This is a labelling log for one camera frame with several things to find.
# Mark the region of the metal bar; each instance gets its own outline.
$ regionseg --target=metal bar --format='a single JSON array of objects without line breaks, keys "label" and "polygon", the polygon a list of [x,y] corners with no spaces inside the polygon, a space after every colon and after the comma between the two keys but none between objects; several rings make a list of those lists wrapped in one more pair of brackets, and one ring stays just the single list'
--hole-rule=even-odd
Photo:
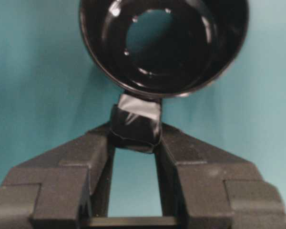
[{"label": "metal bar", "polygon": [[176,217],[124,217],[92,218],[82,221],[83,228],[155,228],[175,229],[179,225]]}]

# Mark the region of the teal backdrop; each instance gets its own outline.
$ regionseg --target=teal backdrop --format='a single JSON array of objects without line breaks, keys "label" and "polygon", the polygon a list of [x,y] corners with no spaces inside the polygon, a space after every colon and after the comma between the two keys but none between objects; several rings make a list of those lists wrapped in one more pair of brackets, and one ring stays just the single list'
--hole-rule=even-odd
[{"label": "teal backdrop", "polygon": [[[0,0],[0,183],[10,167],[108,121],[122,92],[91,61],[78,6]],[[234,64],[213,85],[165,100],[163,121],[256,163],[286,204],[286,0],[251,0],[250,10]],[[117,151],[109,213],[161,215],[152,155]]]}]

